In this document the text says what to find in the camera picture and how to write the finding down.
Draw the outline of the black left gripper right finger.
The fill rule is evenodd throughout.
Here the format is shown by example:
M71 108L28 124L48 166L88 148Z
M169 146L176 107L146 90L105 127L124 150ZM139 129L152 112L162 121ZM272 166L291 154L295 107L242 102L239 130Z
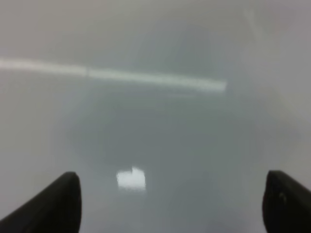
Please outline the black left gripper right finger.
M311 191L281 170L270 170L262 200L268 233L310 233Z

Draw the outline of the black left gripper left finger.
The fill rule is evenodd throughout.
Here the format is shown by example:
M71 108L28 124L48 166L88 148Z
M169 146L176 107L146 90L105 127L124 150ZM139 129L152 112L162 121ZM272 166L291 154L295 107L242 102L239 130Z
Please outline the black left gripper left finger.
M65 172L0 220L2 233L77 233L82 219L80 178Z

